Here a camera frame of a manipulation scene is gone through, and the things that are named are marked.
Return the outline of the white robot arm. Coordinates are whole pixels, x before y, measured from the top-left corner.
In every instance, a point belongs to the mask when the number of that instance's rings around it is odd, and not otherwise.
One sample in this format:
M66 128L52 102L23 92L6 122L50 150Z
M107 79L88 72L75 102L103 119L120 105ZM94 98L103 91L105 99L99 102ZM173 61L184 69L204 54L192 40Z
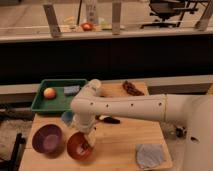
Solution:
M90 133L98 114L162 121L187 128L182 171L213 171L213 95L100 97L93 79L71 101L76 127Z

